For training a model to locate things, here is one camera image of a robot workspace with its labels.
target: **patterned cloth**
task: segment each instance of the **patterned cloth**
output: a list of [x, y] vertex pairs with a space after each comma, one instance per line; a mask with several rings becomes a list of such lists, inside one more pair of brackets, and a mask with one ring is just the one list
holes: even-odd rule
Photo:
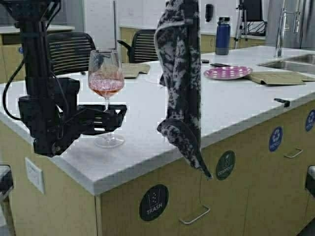
[[171, 0], [155, 34], [163, 68], [160, 83], [168, 88], [166, 120], [158, 131], [188, 163], [212, 178], [200, 151], [201, 56], [198, 0]]

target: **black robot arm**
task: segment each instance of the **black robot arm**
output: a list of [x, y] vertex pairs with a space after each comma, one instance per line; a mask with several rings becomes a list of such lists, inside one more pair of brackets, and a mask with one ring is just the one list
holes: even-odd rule
[[0, 0], [0, 4], [21, 31], [28, 95], [19, 99], [20, 120], [34, 138], [35, 153], [61, 155], [81, 134], [98, 135], [119, 128], [125, 105], [110, 106], [105, 112], [104, 106], [78, 106], [79, 81], [58, 79], [51, 71], [46, 22], [58, 12], [61, 0]]

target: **compost sticker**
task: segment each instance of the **compost sticker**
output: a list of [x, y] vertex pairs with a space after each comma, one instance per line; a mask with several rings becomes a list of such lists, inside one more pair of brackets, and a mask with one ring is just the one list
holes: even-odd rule
[[168, 189], [157, 185], [147, 191], [140, 204], [140, 217], [144, 221], [157, 219], [165, 210], [168, 203]]
[[283, 129], [282, 127], [277, 127], [271, 134], [270, 140], [269, 140], [269, 150], [271, 152], [274, 152], [278, 149], [278, 147], [281, 145], [282, 138], [283, 138]]
[[235, 166], [235, 153], [233, 151], [227, 151], [220, 158], [217, 168], [216, 174], [218, 180], [225, 180], [230, 176]]
[[312, 110], [309, 113], [309, 116], [307, 117], [306, 123], [305, 123], [305, 129], [307, 132], [310, 132], [311, 129], [313, 129], [315, 125], [315, 110]]

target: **stainless steel sink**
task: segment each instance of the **stainless steel sink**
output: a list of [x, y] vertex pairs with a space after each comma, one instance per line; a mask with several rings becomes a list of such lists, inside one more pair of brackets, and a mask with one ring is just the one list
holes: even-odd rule
[[315, 63], [314, 64], [300, 63], [300, 62], [291, 61], [290, 59], [290, 60], [273, 61], [273, 62], [263, 63], [259, 65], [264, 66], [264, 67], [274, 68], [274, 69], [289, 70], [289, 71], [315, 75]]
[[315, 65], [315, 55], [312, 55], [312, 54], [303, 55], [303, 56], [295, 57], [295, 58], [290, 58], [287, 60]]

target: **pink polka dot plate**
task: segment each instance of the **pink polka dot plate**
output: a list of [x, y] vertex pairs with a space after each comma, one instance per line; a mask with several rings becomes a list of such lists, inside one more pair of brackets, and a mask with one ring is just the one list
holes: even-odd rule
[[252, 69], [245, 66], [217, 67], [205, 71], [204, 76], [214, 80], [236, 80], [252, 73]]

